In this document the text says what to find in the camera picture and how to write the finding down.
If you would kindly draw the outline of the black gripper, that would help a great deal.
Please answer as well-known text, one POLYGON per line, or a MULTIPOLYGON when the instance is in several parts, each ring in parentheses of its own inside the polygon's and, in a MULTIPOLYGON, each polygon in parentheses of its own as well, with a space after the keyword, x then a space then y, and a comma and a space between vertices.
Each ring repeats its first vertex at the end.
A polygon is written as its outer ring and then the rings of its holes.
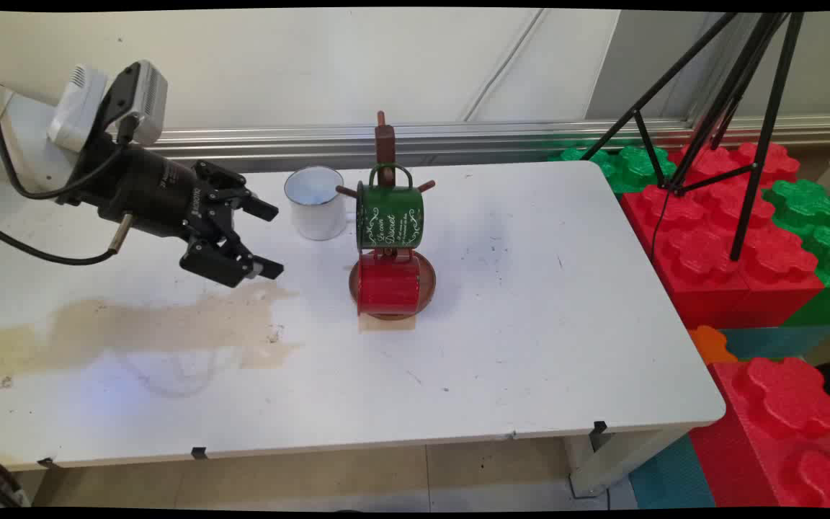
POLYGON ((214 210, 228 221, 226 204, 263 221, 273 221, 280 212, 260 200, 242 174, 214 162, 184 167, 131 144, 97 178, 63 195, 62 201, 93 205, 99 217, 115 223, 129 213, 137 230, 162 239, 179 237, 187 243, 179 266, 218 285, 237 287, 258 276, 274 280, 285 270, 283 264, 251 253, 234 223, 218 226, 208 217, 214 210))

